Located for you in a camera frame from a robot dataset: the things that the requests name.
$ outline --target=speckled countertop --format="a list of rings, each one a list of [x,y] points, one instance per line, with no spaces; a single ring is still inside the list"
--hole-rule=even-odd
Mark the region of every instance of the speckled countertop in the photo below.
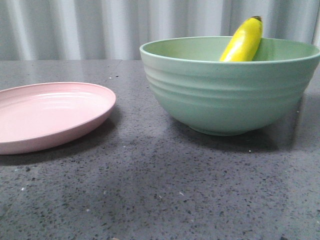
[[[0,90],[64,81],[116,107],[75,141],[0,156],[1,240],[320,239],[319,68],[284,118],[217,137],[172,119],[141,61],[0,61]]]

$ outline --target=bowl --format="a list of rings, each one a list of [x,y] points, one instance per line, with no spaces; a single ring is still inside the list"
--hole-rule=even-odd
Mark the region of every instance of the bowl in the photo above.
[[[253,61],[221,62],[228,36],[182,37],[140,47],[146,78],[176,120],[209,135],[234,136],[292,110],[319,64],[320,49],[262,38]]]

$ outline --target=corrugated metal wall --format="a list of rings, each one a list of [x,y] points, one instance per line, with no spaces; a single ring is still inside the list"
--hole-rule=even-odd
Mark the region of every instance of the corrugated metal wall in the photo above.
[[[319,0],[2,0],[0,60],[140,59],[143,43],[232,35],[260,15],[264,37],[320,46]]]

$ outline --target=yellow banana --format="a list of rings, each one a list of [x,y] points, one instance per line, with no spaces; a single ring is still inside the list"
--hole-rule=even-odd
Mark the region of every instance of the yellow banana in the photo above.
[[[252,61],[262,37],[263,23],[260,16],[252,16],[235,31],[220,61]]]

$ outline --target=plate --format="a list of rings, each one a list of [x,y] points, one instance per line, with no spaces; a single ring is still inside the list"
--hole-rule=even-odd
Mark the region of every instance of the plate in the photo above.
[[[85,82],[50,82],[0,91],[0,155],[40,151],[80,138],[111,114],[115,93]]]

